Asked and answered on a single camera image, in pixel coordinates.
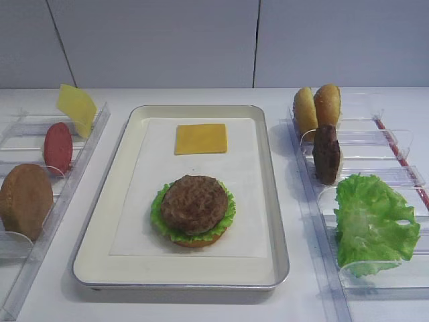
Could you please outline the clear acrylic left rack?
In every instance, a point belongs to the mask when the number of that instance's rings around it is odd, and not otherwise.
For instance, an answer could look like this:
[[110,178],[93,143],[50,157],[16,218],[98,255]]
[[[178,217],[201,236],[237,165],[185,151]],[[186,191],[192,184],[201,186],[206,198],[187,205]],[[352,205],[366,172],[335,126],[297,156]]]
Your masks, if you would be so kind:
[[1,178],[24,163],[45,166],[44,139],[48,129],[65,123],[72,134],[71,170],[60,176],[49,175],[54,203],[36,241],[25,235],[1,229],[1,320],[17,319],[38,270],[74,196],[92,156],[110,111],[103,105],[96,113],[88,138],[78,135],[75,123],[59,111],[43,114],[18,111],[1,116]]

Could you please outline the golden bun in right rack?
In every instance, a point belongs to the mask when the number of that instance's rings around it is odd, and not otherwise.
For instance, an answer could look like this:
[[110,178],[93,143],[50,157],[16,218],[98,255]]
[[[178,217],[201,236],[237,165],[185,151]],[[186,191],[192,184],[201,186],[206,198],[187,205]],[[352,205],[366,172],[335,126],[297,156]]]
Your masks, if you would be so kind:
[[341,92],[334,84],[321,86],[314,95],[318,125],[337,126],[341,114]]

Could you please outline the orange cheese slice on tray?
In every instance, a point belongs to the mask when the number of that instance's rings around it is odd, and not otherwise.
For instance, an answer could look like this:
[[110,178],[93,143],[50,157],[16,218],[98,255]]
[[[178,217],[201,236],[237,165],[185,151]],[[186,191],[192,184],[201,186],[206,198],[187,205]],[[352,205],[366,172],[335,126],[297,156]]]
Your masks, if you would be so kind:
[[179,125],[176,129],[175,155],[221,154],[228,150],[224,123]]

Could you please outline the bottom bun on tray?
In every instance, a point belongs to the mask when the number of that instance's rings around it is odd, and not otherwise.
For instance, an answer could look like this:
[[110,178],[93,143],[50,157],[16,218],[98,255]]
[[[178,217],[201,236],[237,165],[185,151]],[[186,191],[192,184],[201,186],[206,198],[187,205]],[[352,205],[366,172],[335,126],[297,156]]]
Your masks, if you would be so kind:
[[185,235],[183,233],[169,233],[168,237],[175,244],[187,248],[203,248],[214,244],[226,232],[226,227],[211,229],[198,235]]

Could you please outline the red strip behind rack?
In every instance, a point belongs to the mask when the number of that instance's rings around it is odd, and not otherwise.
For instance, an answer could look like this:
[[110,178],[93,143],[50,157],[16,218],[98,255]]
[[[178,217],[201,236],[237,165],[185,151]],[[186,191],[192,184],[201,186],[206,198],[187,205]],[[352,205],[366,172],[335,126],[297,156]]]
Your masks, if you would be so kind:
[[[376,126],[379,130],[383,131],[386,140],[389,143],[389,147],[391,148],[393,154],[395,155],[397,161],[402,167],[406,167],[410,169],[410,165],[406,161],[406,157],[400,152],[400,149],[397,146],[397,143],[395,142],[395,139],[393,138],[393,134],[384,126],[383,122],[380,120],[380,118],[374,118],[373,119]],[[422,184],[417,183],[417,176],[415,172],[412,172],[410,174],[411,179],[414,181],[414,188],[416,189],[416,192],[420,199],[422,200],[425,207],[428,209],[428,194],[423,188]]]

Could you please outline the clear acrylic right rack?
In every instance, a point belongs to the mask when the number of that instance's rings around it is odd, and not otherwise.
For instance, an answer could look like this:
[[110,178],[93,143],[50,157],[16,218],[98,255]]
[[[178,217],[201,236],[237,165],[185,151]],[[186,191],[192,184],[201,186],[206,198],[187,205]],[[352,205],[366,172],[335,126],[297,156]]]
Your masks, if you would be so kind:
[[414,188],[410,174],[428,194],[428,184],[418,169],[408,161],[412,132],[390,129],[410,169],[402,167],[393,154],[383,131],[374,118],[382,120],[382,111],[373,110],[362,94],[344,94],[342,113],[336,135],[341,149],[337,180],[353,174],[378,176],[401,194],[415,210],[420,224],[412,259],[377,274],[356,277],[349,267],[337,262],[336,185],[325,185],[316,177],[313,145],[302,139],[296,120],[290,118],[288,129],[296,153],[305,198],[300,203],[305,225],[316,242],[314,268],[328,321],[427,321],[428,320],[428,209]]

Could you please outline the white paper liner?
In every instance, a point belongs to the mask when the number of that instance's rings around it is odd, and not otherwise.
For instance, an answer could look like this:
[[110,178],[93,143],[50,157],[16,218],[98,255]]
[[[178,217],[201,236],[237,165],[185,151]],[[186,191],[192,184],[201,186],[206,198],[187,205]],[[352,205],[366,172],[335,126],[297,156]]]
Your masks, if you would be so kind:
[[[224,123],[228,150],[224,154],[177,156],[179,125]],[[151,224],[150,206],[165,184],[182,176],[205,175],[221,181],[233,194],[236,214],[213,245],[185,248],[161,235]],[[250,118],[151,118],[140,145],[122,215],[111,246],[112,255],[265,258],[269,236],[259,148]]]

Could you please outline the dark meat patty upright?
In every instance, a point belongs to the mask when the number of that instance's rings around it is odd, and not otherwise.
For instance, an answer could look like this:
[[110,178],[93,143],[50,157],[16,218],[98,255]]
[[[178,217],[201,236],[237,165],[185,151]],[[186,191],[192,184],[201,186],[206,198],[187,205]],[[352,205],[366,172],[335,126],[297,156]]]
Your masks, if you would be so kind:
[[317,179],[325,185],[332,185],[339,171],[341,149],[332,124],[316,129],[312,151]]

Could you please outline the clear acrylic rack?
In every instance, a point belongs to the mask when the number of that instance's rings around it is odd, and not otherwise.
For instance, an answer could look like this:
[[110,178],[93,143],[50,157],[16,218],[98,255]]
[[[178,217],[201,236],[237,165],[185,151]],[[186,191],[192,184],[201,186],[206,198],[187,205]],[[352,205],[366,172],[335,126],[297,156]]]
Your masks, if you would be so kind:
[[344,94],[342,113],[336,135],[341,149],[337,180],[353,174],[378,176],[401,194],[415,210],[420,224],[412,259],[377,274],[356,277],[349,267],[337,262],[336,185],[325,185],[316,177],[313,145],[302,139],[296,120],[290,118],[288,129],[296,153],[305,198],[300,203],[305,225],[316,242],[314,268],[328,321],[427,321],[428,320],[428,209],[414,188],[410,174],[428,194],[428,184],[418,169],[408,161],[412,132],[390,129],[410,169],[402,167],[393,154],[383,131],[374,118],[382,120],[382,111],[373,110],[362,94]]
[[96,113],[88,138],[78,135],[75,123],[59,111],[43,114],[18,111],[1,116],[1,178],[24,163],[45,166],[44,139],[48,129],[65,123],[72,134],[71,170],[60,176],[49,175],[54,203],[36,241],[25,235],[1,229],[1,320],[17,319],[38,270],[74,196],[92,156],[110,111],[103,105]]

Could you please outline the brown bun in left rack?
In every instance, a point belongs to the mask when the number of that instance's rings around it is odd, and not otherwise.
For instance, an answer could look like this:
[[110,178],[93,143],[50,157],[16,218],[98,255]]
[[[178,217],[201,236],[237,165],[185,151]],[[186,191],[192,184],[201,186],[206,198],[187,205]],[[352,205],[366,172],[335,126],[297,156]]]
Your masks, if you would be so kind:
[[36,241],[53,204],[52,185],[46,171],[37,164],[20,164],[1,186],[1,220],[7,231]]

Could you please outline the large green lettuce leaf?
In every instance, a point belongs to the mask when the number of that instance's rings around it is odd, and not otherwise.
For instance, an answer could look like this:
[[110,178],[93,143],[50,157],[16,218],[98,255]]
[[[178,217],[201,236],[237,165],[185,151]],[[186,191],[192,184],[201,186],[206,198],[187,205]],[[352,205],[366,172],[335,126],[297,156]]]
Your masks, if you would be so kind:
[[353,174],[336,188],[337,262],[356,277],[412,259],[420,224],[406,199],[378,176]]

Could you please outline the red tomato slice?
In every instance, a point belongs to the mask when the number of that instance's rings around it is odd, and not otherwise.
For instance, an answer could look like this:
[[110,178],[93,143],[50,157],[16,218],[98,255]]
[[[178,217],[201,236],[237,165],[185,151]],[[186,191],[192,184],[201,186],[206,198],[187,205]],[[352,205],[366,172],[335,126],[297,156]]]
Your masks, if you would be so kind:
[[44,162],[55,176],[63,176],[71,169],[72,136],[63,122],[52,125],[44,140]]

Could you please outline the pale yellow cheese slice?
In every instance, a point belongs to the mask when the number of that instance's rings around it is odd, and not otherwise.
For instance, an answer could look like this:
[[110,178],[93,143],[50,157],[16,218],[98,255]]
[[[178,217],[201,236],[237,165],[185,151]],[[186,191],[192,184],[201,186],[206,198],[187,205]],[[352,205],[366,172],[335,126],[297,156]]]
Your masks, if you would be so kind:
[[73,121],[80,137],[87,139],[90,136],[97,107],[85,91],[61,84],[56,106]]

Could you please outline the green lettuce under patty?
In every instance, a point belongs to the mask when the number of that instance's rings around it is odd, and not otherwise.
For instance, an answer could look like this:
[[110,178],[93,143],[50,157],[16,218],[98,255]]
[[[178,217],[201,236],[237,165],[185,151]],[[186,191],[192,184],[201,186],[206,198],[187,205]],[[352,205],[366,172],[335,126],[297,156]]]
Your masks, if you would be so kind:
[[[228,229],[231,226],[231,224],[233,223],[233,220],[234,220],[235,214],[236,214],[235,198],[234,198],[233,194],[227,189],[227,187],[221,181],[218,181],[218,183],[222,186],[223,190],[227,194],[228,206],[227,206],[227,210],[225,212],[224,217],[212,229],[220,229],[221,227],[226,227]],[[157,228],[158,231],[164,237],[167,237],[168,239],[170,239],[168,237],[169,233],[183,233],[181,231],[178,231],[177,229],[169,228],[167,226],[166,222],[164,221],[164,219],[162,218],[162,215],[161,215],[161,204],[162,204],[163,198],[166,195],[169,188],[173,184],[174,184],[173,182],[171,182],[169,184],[165,184],[164,187],[158,191],[155,199],[153,200],[153,202],[151,204],[151,211],[150,211],[151,224],[155,228]]]

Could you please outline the sesame top bun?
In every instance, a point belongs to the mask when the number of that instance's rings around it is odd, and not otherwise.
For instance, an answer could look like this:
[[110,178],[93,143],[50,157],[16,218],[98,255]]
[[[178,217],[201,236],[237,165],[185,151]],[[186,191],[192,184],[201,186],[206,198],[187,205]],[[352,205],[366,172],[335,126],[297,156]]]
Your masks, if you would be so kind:
[[295,94],[292,109],[302,139],[313,142],[318,120],[310,87],[303,87]]

